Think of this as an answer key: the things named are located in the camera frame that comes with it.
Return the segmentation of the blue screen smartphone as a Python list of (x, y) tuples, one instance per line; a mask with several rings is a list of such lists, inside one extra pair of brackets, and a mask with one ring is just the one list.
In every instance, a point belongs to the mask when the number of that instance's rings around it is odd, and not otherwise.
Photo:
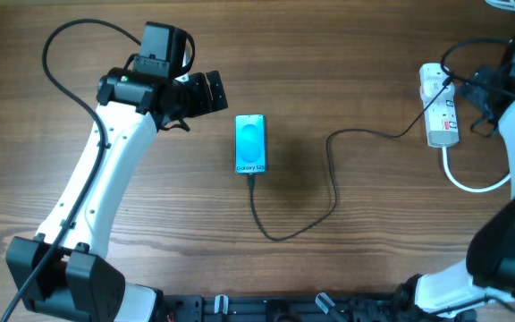
[(266, 171), (266, 121), (262, 114), (239, 114), (235, 126), (235, 167), (237, 174)]

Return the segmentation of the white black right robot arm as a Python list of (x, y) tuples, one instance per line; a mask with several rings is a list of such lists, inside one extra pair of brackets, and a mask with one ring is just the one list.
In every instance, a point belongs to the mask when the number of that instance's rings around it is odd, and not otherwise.
[(391, 303), (393, 321), (467, 320), (469, 312), (490, 302), (515, 313), (515, 37), (496, 39), (506, 47), (499, 68), (485, 66), (461, 81), (460, 95), (499, 133), (506, 147), (511, 200), (472, 239), (460, 263), (401, 284)]

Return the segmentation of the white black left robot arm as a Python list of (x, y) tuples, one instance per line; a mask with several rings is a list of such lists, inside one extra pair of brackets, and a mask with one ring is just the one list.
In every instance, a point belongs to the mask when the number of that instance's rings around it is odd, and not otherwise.
[(193, 72), (190, 33), (148, 22), (140, 50), (97, 86), (93, 126), (61, 198), (30, 238), (16, 237), (5, 260), (17, 293), (11, 306), (70, 321), (173, 321), (157, 289), (126, 281), (106, 254), (130, 178), (160, 131), (224, 110), (218, 72)]

